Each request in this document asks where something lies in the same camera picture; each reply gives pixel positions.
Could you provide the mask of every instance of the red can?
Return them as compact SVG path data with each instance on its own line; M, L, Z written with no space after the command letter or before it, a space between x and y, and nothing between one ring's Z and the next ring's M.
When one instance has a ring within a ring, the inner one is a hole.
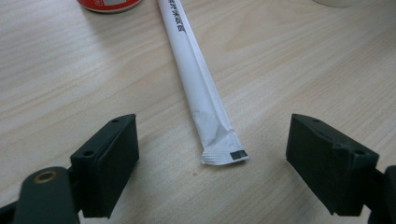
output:
M88 10L114 13L128 10L141 0L77 0L83 7Z

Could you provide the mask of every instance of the light wood surface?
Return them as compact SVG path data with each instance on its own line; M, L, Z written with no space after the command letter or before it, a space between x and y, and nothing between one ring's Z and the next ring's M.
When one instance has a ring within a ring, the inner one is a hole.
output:
M156 0L115 15L77 1L0 3L0 206L22 180L136 113L141 159L111 219L82 223L366 223L331 216L286 162L290 115L322 119L396 164L396 2L183 0L251 160L202 147Z

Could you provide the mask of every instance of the white straw wrapper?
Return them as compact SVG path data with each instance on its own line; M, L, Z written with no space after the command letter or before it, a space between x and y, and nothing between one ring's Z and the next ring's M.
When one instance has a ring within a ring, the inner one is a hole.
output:
M204 147L201 162L222 165L248 159L219 98L179 0L158 0L190 111Z

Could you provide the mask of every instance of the wooden table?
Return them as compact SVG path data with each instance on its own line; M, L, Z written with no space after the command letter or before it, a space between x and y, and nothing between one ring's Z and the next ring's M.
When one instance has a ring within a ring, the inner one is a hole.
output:
M136 113L141 159L111 219L366 223L331 216L286 162L290 115L396 163L396 2L183 0L250 161L206 166L156 0L114 15L77 1L0 3L0 206L109 120Z

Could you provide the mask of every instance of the sealed wrapper end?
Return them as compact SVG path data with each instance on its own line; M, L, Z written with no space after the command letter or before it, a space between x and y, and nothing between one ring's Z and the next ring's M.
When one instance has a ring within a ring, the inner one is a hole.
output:
M190 111L204 147L202 163L222 165L248 159L227 117L183 7L158 0Z

